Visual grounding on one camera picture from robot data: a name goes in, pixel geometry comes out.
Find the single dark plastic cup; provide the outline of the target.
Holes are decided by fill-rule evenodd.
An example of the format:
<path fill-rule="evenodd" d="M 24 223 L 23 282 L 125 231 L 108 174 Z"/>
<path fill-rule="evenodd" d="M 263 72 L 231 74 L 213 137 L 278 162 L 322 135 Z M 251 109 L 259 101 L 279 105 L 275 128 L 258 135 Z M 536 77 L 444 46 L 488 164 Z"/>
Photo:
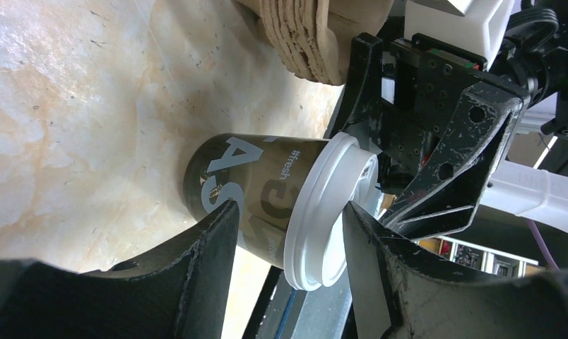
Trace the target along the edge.
<path fill-rule="evenodd" d="M 192 155 L 184 203 L 199 221 L 232 200 L 240 209 L 238 244 L 278 268 L 301 188 L 326 139 L 223 133 Z"/>

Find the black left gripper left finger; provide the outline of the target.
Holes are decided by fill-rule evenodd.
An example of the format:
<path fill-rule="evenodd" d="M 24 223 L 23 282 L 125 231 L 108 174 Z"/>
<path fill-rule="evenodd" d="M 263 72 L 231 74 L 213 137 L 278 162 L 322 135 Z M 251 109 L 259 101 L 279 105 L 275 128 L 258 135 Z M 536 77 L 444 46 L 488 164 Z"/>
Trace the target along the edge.
<path fill-rule="evenodd" d="M 219 338 L 238 222 L 228 201 L 107 271 L 0 260 L 0 338 Z"/>

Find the brown pulp cup carrier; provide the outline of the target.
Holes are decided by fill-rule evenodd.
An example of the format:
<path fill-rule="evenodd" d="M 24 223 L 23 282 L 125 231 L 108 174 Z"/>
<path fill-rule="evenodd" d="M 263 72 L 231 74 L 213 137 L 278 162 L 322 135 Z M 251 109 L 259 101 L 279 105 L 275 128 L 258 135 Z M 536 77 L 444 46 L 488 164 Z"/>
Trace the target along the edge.
<path fill-rule="evenodd" d="M 346 82 L 352 39 L 376 35 L 393 0 L 241 0 L 257 15 L 259 38 L 289 72 L 327 85 Z"/>

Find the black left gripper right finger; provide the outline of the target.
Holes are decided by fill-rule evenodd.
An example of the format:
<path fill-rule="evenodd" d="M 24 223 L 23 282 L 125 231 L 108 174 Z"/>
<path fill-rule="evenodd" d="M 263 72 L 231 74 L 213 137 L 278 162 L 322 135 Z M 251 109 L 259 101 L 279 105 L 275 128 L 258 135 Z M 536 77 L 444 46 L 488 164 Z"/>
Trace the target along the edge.
<path fill-rule="evenodd" d="M 343 237 L 359 338 L 568 338 L 568 270 L 502 278 L 467 268 L 353 202 Z"/>

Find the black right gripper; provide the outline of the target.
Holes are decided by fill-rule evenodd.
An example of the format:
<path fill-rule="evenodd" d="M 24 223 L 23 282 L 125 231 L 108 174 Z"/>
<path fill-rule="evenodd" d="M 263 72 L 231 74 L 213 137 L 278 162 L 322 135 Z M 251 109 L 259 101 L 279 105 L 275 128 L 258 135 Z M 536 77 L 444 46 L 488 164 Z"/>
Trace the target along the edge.
<path fill-rule="evenodd" d="M 375 119 L 383 153 L 379 181 L 407 187 L 380 223 L 409 239 L 460 232 L 473 221 L 528 100 L 498 88 L 474 53 L 417 35 L 391 43 L 394 100 Z M 351 41 L 346 83 L 324 134 L 370 144 L 369 118 L 381 111 L 383 41 Z"/>

